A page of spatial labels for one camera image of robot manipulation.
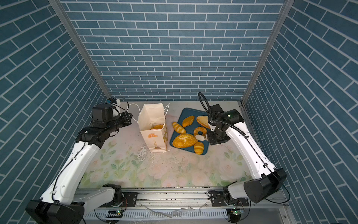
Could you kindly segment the large twisted ring bread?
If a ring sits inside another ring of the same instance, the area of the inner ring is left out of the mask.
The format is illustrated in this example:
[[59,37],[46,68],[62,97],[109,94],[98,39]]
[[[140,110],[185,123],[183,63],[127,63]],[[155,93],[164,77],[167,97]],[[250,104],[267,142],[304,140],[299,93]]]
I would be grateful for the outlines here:
[[151,128],[151,130],[160,130],[163,128],[164,125],[155,125]]

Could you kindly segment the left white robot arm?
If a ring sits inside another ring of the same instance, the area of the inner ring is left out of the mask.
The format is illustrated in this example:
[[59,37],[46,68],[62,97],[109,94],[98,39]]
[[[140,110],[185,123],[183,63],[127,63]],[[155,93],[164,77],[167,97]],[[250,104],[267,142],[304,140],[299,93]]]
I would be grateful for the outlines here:
[[53,183],[37,200],[30,200],[26,212],[38,224],[80,224],[84,216],[98,207],[111,203],[123,206],[126,199],[120,185],[105,184],[86,196],[75,199],[76,189],[94,156],[113,132],[131,125],[132,114],[112,114],[105,108],[95,112],[90,126],[83,128],[65,165]]

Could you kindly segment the orange oval bread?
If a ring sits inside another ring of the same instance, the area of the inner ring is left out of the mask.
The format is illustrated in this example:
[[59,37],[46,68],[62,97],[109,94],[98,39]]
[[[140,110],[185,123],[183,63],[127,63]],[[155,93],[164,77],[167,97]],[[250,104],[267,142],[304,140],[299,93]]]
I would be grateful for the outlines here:
[[183,120],[182,126],[183,126],[183,127],[188,127],[188,126],[190,126],[190,125],[193,124],[194,120],[195,120],[195,116],[193,116],[193,115],[192,115],[192,116],[189,116],[189,117],[187,117],[187,118],[185,118],[185,119]]

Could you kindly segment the small striped croissant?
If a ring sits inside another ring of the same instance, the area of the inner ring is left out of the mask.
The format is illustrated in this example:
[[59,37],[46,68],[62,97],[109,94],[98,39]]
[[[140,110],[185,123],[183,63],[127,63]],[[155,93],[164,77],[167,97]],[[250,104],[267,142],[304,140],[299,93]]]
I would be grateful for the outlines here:
[[194,152],[198,155],[202,155],[204,152],[204,144],[202,142],[197,142],[193,145]]

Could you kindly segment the white paper bread bag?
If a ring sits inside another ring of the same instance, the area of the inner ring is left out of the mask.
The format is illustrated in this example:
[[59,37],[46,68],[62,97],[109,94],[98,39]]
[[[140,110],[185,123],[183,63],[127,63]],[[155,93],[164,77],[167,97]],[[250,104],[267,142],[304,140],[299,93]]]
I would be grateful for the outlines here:
[[167,152],[168,131],[166,115],[169,104],[144,104],[138,107],[139,116],[135,121],[139,125],[140,133],[151,153]]

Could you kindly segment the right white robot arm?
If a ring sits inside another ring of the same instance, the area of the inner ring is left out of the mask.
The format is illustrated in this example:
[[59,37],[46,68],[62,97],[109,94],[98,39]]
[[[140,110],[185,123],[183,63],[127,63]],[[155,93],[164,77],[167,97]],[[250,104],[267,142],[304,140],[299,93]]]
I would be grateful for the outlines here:
[[284,187],[287,174],[269,161],[249,132],[247,124],[237,110],[225,112],[219,105],[207,109],[210,130],[209,143],[218,145],[233,141],[243,156],[252,180],[234,182],[224,187],[224,197],[229,203],[247,197],[254,203],[267,199]]

